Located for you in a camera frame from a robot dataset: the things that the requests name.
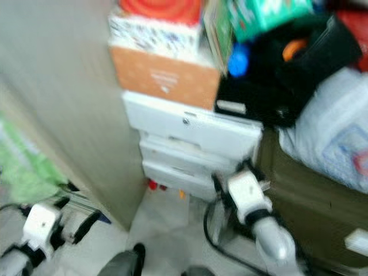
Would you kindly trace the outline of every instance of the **brown cardboard box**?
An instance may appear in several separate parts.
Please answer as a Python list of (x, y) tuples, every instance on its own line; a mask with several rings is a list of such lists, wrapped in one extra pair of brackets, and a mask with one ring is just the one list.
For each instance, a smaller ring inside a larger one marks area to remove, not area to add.
[(112, 42), (110, 53), (123, 88), (204, 109), (213, 108), (220, 72), (211, 65), (208, 55), (183, 62)]

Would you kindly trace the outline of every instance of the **red lid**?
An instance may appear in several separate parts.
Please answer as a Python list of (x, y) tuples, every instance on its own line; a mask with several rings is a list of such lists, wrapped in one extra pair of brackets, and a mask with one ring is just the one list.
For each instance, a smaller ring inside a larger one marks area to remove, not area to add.
[(129, 13), (195, 25), (200, 20), (201, 0), (120, 0), (120, 6)]

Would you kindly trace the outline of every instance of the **cardboard box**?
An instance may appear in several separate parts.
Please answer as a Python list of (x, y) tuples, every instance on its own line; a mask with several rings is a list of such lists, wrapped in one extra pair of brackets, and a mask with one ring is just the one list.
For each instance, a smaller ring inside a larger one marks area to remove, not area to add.
[(228, 9), (239, 42), (313, 12), (311, 0), (236, 0)]
[(126, 48), (186, 60), (197, 54), (201, 24), (187, 26), (125, 14), (116, 7), (109, 15), (111, 37)]
[(200, 47), (191, 62), (154, 55), (109, 42), (120, 85), (128, 90), (170, 101), (213, 109), (220, 81), (210, 50)]

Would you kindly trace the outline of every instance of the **white plastic bag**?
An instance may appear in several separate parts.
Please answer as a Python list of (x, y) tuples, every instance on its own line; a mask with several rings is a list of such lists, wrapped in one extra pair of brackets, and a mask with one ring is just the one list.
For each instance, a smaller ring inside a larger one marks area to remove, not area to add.
[(279, 142), (308, 167), (368, 193), (368, 74), (344, 68), (326, 79)]

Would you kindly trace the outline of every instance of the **white plastic drawer unit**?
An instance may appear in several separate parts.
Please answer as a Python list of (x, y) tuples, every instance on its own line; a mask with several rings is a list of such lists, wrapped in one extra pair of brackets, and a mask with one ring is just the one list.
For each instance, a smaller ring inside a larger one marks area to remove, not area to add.
[(154, 135), (141, 139), (140, 150), (144, 160), (207, 177), (214, 171), (231, 174), (238, 164), (237, 161), (203, 152), (192, 144)]
[(143, 94), (123, 94), (133, 128), (161, 137), (182, 140), (233, 160), (253, 154), (262, 135), (262, 124), (215, 114)]
[(213, 200), (216, 196), (213, 182), (210, 177), (197, 177), (195, 174), (189, 174), (146, 160), (143, 161), (143, 170), (146, 177), (154, 180), (158, 184), (181, 189), (195, 197), (203, 198), (208, 201)]

